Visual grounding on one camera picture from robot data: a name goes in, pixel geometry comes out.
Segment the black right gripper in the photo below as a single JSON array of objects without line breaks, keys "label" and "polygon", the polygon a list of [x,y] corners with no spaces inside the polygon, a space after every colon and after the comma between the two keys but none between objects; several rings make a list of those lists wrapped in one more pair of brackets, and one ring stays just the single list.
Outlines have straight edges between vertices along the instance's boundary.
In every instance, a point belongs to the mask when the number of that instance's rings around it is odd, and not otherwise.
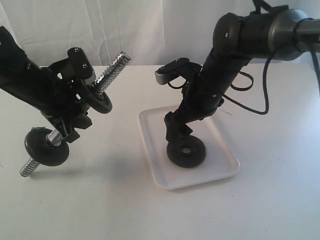
[{"label": "black right gripper", "polygon": [[190,139],[193,130],[187,124],[198,120],[201,121],[207,116],[207,113],[201,113],[184,104],[180,104],[175,111],[169,111],[164,116],[164,124],[166,127],[165,139],[168,145],[177,143],[183,137]]}]

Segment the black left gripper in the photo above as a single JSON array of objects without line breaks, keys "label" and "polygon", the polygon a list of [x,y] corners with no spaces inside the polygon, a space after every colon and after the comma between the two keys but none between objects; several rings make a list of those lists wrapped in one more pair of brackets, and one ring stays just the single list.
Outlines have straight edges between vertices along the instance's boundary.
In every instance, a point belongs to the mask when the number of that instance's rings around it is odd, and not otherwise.
[{"label": "black left gripper", "polygon": [[48,99],[50,106],[41,113],[52,124],[51,138],[55,141],[73,143],[80,138],[75,129],[86,130],[92,125],[83,106],[84,82],[75,76],[68,59],[63,59],[43,68],[50,77],[52,87]]}]

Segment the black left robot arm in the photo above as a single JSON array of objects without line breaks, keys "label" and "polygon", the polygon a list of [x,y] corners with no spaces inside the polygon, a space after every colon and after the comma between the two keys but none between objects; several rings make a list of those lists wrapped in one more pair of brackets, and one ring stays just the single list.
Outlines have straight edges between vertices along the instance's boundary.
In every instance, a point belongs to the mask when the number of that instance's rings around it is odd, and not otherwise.
[{"label": "black left robot arm", "polygon": [[65,58],[47,67],[30,60],[11,33],[0,27],[0,88],[39,110],[61,135],[72,143],[80,136],[77,129],[92,125],[83,102],[77,98],[84,88],[80,76],[62,68]]}]

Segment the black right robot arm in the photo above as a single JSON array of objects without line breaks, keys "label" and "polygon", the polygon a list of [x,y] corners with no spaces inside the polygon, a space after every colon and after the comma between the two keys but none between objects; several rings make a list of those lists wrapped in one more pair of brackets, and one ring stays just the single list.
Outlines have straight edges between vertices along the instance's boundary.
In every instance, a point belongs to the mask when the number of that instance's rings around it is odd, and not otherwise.
[{"label": "black right robot arm", "polygon": [[188,58],[174,60],[156,72],[160,85],[170,85],[182,77],[179,87],[182,101],[177,110],[165,115],[167,151],[177,153],[190,148],[204,153],[203,142],[192,136],[188,123],[212,116],[226,99],[226,91],[235,78],[253,59],[292,61],[309,52],[316,67],[320,51],[320,21],[308,17],[302,10],[287,5],[276,6],[247,16],[223,15],[212,36],[212,49],[203,64]]}]

